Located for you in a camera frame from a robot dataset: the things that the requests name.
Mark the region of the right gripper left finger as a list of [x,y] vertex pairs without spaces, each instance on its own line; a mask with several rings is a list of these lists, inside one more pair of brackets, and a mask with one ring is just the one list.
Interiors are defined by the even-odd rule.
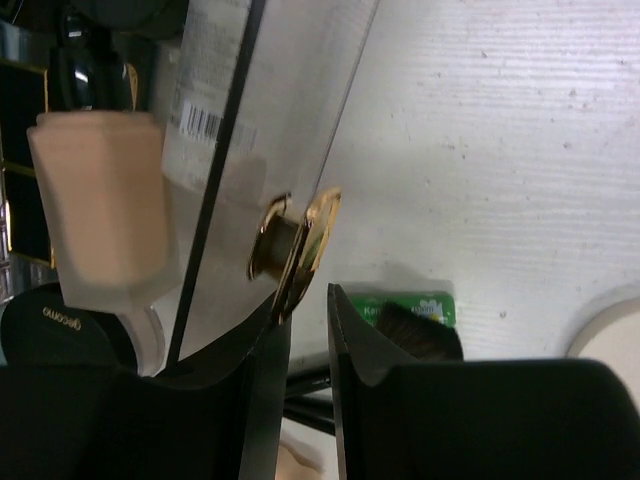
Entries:
[[5,479],[271,479],[291,344],[266,305],[154,377],[1,366]]

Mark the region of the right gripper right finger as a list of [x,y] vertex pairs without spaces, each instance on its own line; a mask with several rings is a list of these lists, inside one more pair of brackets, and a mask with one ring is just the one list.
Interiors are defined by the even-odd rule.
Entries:
[[422,362],[327,290],[343,479],[635,479],[639,415],[583,359]]

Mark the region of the black round gecomo compact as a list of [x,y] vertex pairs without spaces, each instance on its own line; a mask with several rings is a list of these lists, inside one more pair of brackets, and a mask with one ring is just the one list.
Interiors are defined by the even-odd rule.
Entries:
[[111,313],[66,306],[57,283],[25,291],[6,303],[1,350],[9,365],[138,367],[122,321]]

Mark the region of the clear acrylic box door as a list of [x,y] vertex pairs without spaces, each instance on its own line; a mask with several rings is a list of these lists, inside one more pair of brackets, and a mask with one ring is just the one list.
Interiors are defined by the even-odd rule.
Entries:
[[341,202],[320,188],[374,19],[374,1],[249,1],[206,188],[169,179],[180,261],[167,364],[266,305],[288,321]]

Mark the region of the white round powder puff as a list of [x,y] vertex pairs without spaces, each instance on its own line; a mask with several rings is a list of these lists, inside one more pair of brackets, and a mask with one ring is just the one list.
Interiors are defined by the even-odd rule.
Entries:
[[610,302],[570,343],[567,356],[597,360],[622,374],[639,369],[639,294]]

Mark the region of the beige foundation bottle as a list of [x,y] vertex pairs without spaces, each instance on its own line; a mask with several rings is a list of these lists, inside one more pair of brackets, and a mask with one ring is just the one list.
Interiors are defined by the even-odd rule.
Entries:
[[110,31],[78,13],[60,16],[45,79],[27,138],[64,302],[144,307],[175,277],[162,132],[136,110]]

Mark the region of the clear bottle blue label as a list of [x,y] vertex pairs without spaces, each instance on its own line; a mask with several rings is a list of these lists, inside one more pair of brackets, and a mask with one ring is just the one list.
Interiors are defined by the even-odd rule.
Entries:
[[206,188],[249,1],[191,1],[179,52],[163,151],[168,179]]

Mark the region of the gold black mirror compact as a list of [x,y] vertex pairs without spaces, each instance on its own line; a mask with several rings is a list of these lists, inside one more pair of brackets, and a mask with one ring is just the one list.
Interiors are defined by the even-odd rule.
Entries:
[[1,301],[55,279],[27,130],[45,112],[52,39],[1,19]]

